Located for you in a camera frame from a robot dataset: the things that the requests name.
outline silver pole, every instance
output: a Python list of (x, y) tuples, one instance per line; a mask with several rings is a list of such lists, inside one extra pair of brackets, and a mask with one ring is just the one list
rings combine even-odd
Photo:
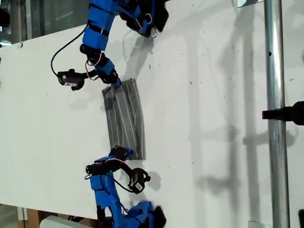
[[(281, 0), (265, 0), (268, 110), (285, 107)], [(268, 120), (273, 228), (290, 228), (286, 125)]]

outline striped cloth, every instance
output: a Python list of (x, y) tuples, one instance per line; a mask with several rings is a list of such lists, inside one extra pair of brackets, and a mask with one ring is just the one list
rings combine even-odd
[(135, 79), (119, 88), (103, 90), (111, 148), (122, 146), (134, 151), (132, 159), (145, 158), (144, 124), (141, 101)]

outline white table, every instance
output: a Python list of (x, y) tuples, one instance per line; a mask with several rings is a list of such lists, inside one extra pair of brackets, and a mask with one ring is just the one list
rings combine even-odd
[[(161, 205), (167, 227), (244, 228), (272, 223), (263, 4), (174, 0), (152, 43), (116, 19), (106, 55), (124, 80), (137, 78), (147, 159), (144, 194), (121, 201)], [(304, 98), (304, 3), (283, 1), (286, 104)], [(83, 27), (0, 49), (0, 203), (96, 218), (85, 167), (109, 153), (100, 81), (72, 92), (50, 59)], [(81, 39), (54, 62), (84, 72)], [(304, 207), (301, 127), (287, 124), (291, 227)], [(126, 184), (119, 172), (115, 177)]]

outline black cable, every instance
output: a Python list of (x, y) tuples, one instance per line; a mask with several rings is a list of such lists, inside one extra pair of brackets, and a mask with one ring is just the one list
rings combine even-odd
[(123, 190), (128, 191), (128, 192), (130, 192), (130, 193), (134, 193), (134, 191), (129, 190), (129, 189), (127, 189), (126, 187), (124, 187), (121, 183), (119, 183), (117, 180), (115, 180), (115, 178), (112, 177), (111, 175), (105, 174), (105, 176), (108, 176), (108, 177), (113, 178), (113, 180), (115, 181), (115, 183), (118, 184)]
[(22, 208), (22, 214), (23, 214), (23, 228), (26, 228), (26, 227), (25, 227), (25, 216), (24, 216), (24, 208)]
[(71, 43), (73, 43), (75, 40), (77, 40), (77, 39), (85, 32), (85, 29), (88, 27), (88, 25), (89, 25), (89, 22), (86, 24), (84, 30), (83, 30), (81, 33), (79, 33), (74, 39), (72, 39), (70, 42), (68, 42), (66, 45), (64, 45), (61, 49), (59, 49), (59, 50), (53, 55), (52, 60), (51, 60), (51, 69), (52, 69), (54, 75), (56, 75), (57, 77), (58, 77), (58, 75), (55, 73), (54, 68), (53, 68), (53, 61), (54, 61), (56, 55), (57, 55), (60, 51), (62, 51), (63, 49), (65, 49), (67, 46), (69, 46)]
[[(112, 178), (113, 178), (113, 180), (114, 180), (117, 184), (119, 184), (119, 186), (121, 186), (122, 188), (124, 188), (124, 186), (122, 186), (118, 181), (116, 181), (114, 177), (112, 177)], [(101, 186), (103, 187), (103, 190), (105, 190), (105, 192), (106, 192), (108, 195), (111, 195), (111, 194), (109, 193), (109, 191), (108, 191), (108, 190), (105, 188), (105, 186), (104, 186), (104, 182), (103, 182), (103, 179), (102, 179), (102, 175), (100, 175), (100, 181), (101, 181)], [(134, 215), (132, 215), (132, 214), (124, 207), (124, 205), (120, 202), (120, 200), (118, 200), (118, 202), (119, 202), (119, 204), (122, 206), (123, 210), (124, 210), (130, 217), (132, 217), (132, 218), (134, 218), (135, 220), (137, 220), (137, 221), (139, 222), (139, 224), (142, 224), (142, 222), (141, 222), (137, 217), (135, 217)]]

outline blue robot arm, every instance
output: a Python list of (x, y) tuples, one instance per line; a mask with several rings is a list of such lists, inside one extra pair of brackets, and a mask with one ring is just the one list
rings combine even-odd
[(116, 15), (126, 21), (126, 25), (142, 36), (149, 37), (152, 28), (160, 32), (167, 22), (169, 14), (165, 8), (167, 0), (92, 0), (89, 8), (89, 20), (85, 28), (80, 51), (87, 55), (85, 65), (91, 63), (95, 70), (75, 73), (73, 69), (57, 74), (62, 85), (71, 86), (72, 90), (83, 87), (85, 79), (101, 78), (106, 84), (119, 87), (121, 81), (114, 64), (104, 51), (109, 33)]
[[(132, 153), (131, 149), (116, 146), (108, 156), (86, 167), (87, 179), (90, 179), (91, 188), (95, 192), (99, 226), (102, 228), (162, 228), (166, 223), (162, 209), (157, 207), (154, 210), (152, 203), (148, 201), (138, 203), (127, 211), (127, 215), (122, 213), (122, 208), (124, 210), (125, 208), (120, 203), (113, 172), (119, 169), (124, 170), (130, 177), (129, 192), (135, 194), (142, 192), (145, 183), (151, 179), (143, 169), (135, 168), (132, 170), (124, 163)], [(112, 214), (110, 219), (105, 217), (106, 208), (109, 208)]]

